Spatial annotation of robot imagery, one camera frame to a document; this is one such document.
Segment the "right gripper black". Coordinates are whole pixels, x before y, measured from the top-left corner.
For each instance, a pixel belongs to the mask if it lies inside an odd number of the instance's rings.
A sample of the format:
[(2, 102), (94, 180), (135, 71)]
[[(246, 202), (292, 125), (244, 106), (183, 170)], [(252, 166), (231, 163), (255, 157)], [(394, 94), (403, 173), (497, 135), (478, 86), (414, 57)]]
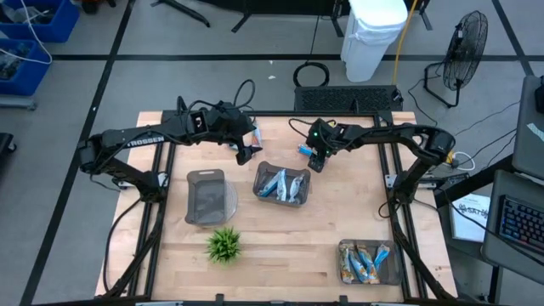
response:
[(334, 144), (331, 140), (334, 132), (335, 128), (322, 118), (316, 119), (310, 125), (306, 145), (319, 153), (319, 155), (312, 154), (309, 157), (308, 167), (317, 173), (322, 172), (324, 159), (329, 158), (332, 153), (340, 151), (340, 146)]

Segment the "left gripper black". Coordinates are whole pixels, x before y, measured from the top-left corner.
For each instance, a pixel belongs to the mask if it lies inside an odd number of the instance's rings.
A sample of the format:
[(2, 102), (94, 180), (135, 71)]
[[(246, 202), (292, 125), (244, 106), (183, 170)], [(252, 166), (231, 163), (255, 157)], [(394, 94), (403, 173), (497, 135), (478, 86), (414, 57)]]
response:
[(243, 144), (243, 136), (255, 129), (250, 116), (230, 102), (219, 101), (208, 112), (208, 131), (211, 140), (218, 144), (242, 146), (235, 155), (237, 164), (240, 166), (246, 164), (253, 154), (263, 149), (258, 145), (244, 146)]

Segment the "grey translucent plastic bin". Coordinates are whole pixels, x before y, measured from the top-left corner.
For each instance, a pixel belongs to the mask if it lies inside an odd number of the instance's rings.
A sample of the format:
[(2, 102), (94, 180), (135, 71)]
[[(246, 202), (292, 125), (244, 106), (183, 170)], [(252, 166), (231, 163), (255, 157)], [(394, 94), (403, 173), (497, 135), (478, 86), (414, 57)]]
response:
[(382, 263), (381, 268), (379, 271), (377, 271), (377, 275), (379, 278), (378, 284), (369, 284), (369, 283), (361, 283), (357, 276), (353, 272), (353, 268), (351, 266), (351, 272), (353, 273), (354, 280), (351, 284), (347, 285), (388, 285), (388, 286), (397, 286), (400, 284), (400, 267), (398, 264), (398, 259), (396, 258), (397, 255), (397, 246), (394, 244), (393, 241), (369, 241), (369, 240), (350, 240), (350, 239), (344, 239), (341, 240), (338, 243), (337, 246), (337, 266), (338, 266), (338, 273), (340, 276), (340, 280), (342, 281), (341, 273), (340, 273), (340, 249), (339, 247), (341, 245), (347, 245), (348, 248), (354, 248), (356, 254), (358, 255), (358, 258), (360, 260), (359, 254), (358, 254), (358, 247), (357, 246), (364, 246), (366, 250), (371, 254), (372, 260), (374, 261), (377, 249), (380, 245), (385, 244), (386, 246), (390, 247), (390, 253), (386, 260)]
[[(258, 195), (258, 192), (267, 184), (267, 182), (274, 177), (280, 170), (286, 170), (286, 190), (287, 198), (286, 201), (278, 201), (276, 199), (277, 193), (276, 189), (272, 191), (267, 197), (261, 197)], [(300, 174), (304, 174), (303, 182), (300, 186), (300, 191), (296, 196), (296, 201), (294, 203), (289, 202), (289, 191), (292, 181)], [(258, 170), (256, 172), (256, 177), (252, 187), (253, 194), (260, 200), (269, 203), (274, 203), (278, 205), (288, 206), (288, 207), (301, 207), (304, 205), (308, 199), (309, 187), (310, 187), (311, 174), (307, 169), (295, 170), (290, 168), (283, 168), (272, 165), (267, 161), (262, 161), (258, 165)]]
[(196, 170), (187, 174), (189, 185), (187, 224), (197, 226), (220, 225), (225, 216), (225, 180), (220, 169)]

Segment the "blue orange wrapper granola bar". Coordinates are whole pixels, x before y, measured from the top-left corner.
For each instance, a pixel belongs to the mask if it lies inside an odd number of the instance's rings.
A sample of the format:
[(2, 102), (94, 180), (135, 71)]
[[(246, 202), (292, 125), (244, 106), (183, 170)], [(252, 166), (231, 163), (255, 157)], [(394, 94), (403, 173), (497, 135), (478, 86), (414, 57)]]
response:
[(386, 246), (385, 244), (382, 244), (382, 245), (380, 245), (378, 247), (376, 257), (375, 257), (375, 259), (373, 261), (376, 271), (379, 271), (379, 269), (381, 268), (383, 262), (388, 257), (389, 253), (390, 253), (390, 247), (389, 246)]
[(354, 274), (357, 276), (361, 283), (367, 280), (367, 272), (363, 263), (359, 260), (354, 248), (348, 249), (348, 260), (353, 268)]

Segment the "round woven placemat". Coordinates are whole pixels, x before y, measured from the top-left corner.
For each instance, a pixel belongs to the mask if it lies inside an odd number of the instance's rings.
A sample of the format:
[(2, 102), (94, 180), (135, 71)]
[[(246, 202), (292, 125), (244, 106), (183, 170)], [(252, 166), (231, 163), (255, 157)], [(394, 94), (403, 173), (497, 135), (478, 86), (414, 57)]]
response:
[(237, 203), (234, 186), (224, 179), (191, 183), (185, 222), (201, 227), (225, 224), (236, 213)]

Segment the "black perforated metal case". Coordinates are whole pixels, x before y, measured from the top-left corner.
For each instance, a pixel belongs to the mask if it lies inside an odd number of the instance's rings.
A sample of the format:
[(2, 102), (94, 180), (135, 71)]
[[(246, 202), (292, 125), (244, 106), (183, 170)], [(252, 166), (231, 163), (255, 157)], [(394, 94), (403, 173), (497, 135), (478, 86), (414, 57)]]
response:
[(392, 85), (298, 87), (296, 111), (402, 111), (403, 97)]

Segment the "green plant in white pot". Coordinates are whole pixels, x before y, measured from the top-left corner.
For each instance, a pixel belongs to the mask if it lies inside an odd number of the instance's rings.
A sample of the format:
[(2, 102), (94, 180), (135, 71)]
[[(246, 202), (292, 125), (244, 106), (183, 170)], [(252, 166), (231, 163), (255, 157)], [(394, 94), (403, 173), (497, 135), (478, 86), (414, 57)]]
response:
[(215, 229), (207, 239), (207, 254), (211, 262), (230, 264), (241, 254), (241, 233), (234, 228)]

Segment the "white plastic trash can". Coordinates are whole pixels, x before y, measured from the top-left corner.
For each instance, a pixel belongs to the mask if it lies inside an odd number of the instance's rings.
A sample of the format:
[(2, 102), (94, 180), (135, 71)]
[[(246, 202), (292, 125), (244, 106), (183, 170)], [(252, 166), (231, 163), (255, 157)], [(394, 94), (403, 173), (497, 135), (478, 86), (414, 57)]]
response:
[(408, 10), (403, 0), (348, 0), (348, 4), (341, 61), (350, 82), (366, 82), (405, 27)]

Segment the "black backdrop stand leg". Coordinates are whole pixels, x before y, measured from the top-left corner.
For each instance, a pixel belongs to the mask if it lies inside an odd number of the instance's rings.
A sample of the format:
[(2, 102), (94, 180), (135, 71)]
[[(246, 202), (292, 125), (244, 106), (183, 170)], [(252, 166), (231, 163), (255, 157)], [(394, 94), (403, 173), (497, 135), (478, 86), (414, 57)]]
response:
[(249, 20), (249, 18), (252, 16), (251, 12), (245, 12), (242, 16), (242, 18), (235, 24), (235, 26), (231, 29), (233, 33), (237, 33)]
[(207, 28), (211, 27), (210, 22), (207, 20), (206, 17), (204, 17), (202, 14), (196, 12), (194, 9), (189, 8), (181, 3), (179, 3), (177, 0), (155, 0), (150, 6), (156, 7), (158, 5), (165, 4), (173, 9), (178, 10), (179, 12), (186, 14), (190, 18), (197, 20), (201, 22), (204, 26)]
[(336, 7), (333, 9), (331, 13), (331, 23), (333, 25), (333, 28), (337, 34), (337, 37), (344, 37), (343, 30), (341, 26), (338, 23), (338, 19), (341, 17), (341, 9), (339, 7)]
[(428, 18), (428, 15), (426, 13), (427, 7), (429, 5), (430, 0), (419, 0), (419, 15), (422, 18), (422, 22), (426, 28), (427, 31), (431, 31), (433, 29), (433, 26), (430, 22), (430, 19)]

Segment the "white printed paper sheet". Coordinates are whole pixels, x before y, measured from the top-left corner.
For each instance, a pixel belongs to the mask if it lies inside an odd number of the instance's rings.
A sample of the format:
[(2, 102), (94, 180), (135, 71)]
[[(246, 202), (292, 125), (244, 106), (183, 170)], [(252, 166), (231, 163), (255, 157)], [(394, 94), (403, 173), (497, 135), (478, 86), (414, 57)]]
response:
[(489, 210), (488, 196), (469, 194), (453, 201), (450, 207), (452, 238), (482, 243)]

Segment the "black floor fan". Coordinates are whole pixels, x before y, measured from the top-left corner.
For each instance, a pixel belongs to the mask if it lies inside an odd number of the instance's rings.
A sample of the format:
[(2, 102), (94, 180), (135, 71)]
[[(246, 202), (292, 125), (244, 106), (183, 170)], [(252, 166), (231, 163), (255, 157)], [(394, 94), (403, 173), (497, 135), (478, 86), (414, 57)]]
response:
[[(424, 69), (423, 88), (447, 108), (457, 107), (461, 89), (473, 78), (482, 60), (488, 37), (488, 20), (478, 10), (465, 14), (455, 26), (446, 55), (441, 62), (428, 65)], [(443, 67), (443, 84), (456, 93), (454, 104), (447, 102), (428, 86), (429, 70)]]

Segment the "grey keyboard tray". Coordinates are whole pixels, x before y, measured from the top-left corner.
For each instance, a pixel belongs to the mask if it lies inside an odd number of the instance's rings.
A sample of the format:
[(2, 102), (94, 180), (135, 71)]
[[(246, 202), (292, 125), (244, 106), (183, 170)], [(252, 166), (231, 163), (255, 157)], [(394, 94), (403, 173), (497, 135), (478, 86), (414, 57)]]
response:
[(483, 245), (484, 258), (491, 263), (544, 285), (544, 256), (500, 236), (497, 230), (501, 196), (544, 207), (544, 185), (514, 173), (496, 172)]

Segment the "blue plastic storage bin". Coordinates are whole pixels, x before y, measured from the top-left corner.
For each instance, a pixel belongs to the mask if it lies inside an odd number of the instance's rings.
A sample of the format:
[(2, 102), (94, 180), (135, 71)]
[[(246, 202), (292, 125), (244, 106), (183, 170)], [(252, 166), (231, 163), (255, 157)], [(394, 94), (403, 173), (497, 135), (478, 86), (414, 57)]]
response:
[(65, 43), (78, 21), (79, 10), (70, 0), (3, 0), (3, 4), (14, 11), (19, 10), (22, 15), (21, 22), (0, 21), (0, 32), (12, 39), (35, 40), (28, 23), (26, 22), (25, 10), (22, 6), (25, 3), (28, 11), (31, 7), (39, 12), (48, 10), (45, 21), (31, 21), (32, 29), (37, 38), (45, 43)]
[(0, 94), (33, 95), (49, 65), (35, 41), (0, 38)]

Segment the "grey dolly platform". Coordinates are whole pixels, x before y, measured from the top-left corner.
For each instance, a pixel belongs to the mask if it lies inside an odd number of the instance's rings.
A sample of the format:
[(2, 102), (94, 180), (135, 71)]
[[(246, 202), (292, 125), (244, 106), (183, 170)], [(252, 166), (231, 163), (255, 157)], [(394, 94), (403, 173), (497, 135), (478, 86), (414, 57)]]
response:
[(37, 108), (37, 103), (30, 97), (0, 95), (0, 108), (14, 108), (34, 111)]

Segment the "black cart corner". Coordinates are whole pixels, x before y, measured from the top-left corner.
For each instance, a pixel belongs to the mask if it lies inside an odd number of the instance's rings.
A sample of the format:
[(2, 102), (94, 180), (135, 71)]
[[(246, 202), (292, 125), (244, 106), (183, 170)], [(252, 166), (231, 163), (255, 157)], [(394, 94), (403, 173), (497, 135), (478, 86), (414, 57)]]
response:
[(0, 133), (0, 170), (2, 170), (10, 154), (17, 150), (14, 142), (14, 135), (11, 133)]

